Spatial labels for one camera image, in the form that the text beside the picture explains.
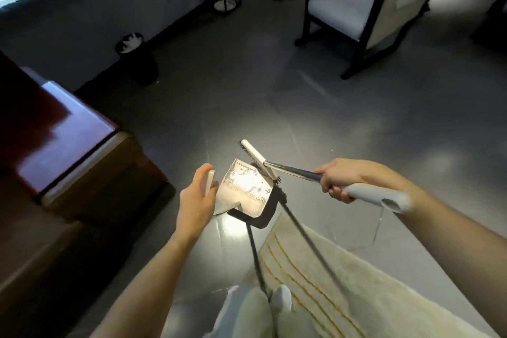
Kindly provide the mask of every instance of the wall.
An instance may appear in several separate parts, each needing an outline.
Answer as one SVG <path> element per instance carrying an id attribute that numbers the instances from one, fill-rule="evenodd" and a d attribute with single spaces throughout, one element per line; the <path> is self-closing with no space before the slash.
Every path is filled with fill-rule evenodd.
<path id="1" fill-rule="evenodd" d="M 118 60 L 116 42 L 150 39 L 203 0 L 30 0 L 0 15 L 0 49 L 74 91 Z"/>

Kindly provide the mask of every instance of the white shoe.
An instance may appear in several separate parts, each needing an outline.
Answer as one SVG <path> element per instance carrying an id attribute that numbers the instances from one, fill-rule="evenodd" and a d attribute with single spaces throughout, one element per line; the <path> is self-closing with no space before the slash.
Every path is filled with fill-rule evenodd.
<path id="1" fill-rule="evenodd" d="M 280 285 L 273 291 L 269 302 L 274 312 L 290 311 L 292 309 L 292 294 L 286 285 Z"/>

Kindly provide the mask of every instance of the person's left hand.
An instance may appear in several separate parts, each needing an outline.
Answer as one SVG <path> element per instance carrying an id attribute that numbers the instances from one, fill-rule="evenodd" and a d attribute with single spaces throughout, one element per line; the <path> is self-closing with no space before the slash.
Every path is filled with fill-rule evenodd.
<path id="1" fill-rule="evenodd" d="M 180 209 L 176 219 L 176 233 L 178 236 L 196 241 L 209 223 L 215 210 L 215 198 L 218 185 L 212 186 L 209 194 L 203 195 L 201 183 L 207 179 L 208 171 L 213 166 L 203 164 L 195 171 L 194 180 L 180 193 Z"/>

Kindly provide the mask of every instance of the gray tile floor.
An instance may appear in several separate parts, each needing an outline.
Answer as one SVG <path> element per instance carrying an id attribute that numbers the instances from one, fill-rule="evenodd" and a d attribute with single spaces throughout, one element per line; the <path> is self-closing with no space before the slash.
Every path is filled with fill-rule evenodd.
<path id="1" fill-rule="evenodd" d="M 335 157 L 385 163 L 507 236 L 507 62 L 468 39 L 492 1 L 432 0 L 397 53 L 343 81 L 343 47 L 332 36 L 293 46 L 304 0 L 244 0 L 158 48 L 158 83 L 119 77 L 85 99 L 132 131 L 177 189 L 204 162 L 223 176 L 234 157 L 246 158 L 236 142 L 247 138 L 271 160 L 302 168 Z M 303 223 L 496 336 L 392 214 L 339 204 L 291 177 L 282 188 Z M 177 207 L 174 200 L 159 214 L 70 336 L 93 331 L 170 237 Z M 255 230 L 258 248 L 270 226 Z M 213 219 L 181 275 L 163 337 L 211 329 L 225 289 L 251 265 L 244 225 Z"/>

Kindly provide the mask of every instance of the forearm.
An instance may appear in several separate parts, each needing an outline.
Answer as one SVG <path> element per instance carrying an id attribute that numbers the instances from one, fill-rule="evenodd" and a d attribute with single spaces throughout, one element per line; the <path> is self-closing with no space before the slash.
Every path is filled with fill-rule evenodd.
<path id="1" fill-rule="evenodd" d="M 414 210 L 400 220 L 491 327 L 507 336 L 507 240 L 415 185 L 405 189 Z"/>
<path id="2" fill-rule="evenodd" d="M 92 338 L 159 337 L 195 241 L 174 233 L 113 304 Z"/>

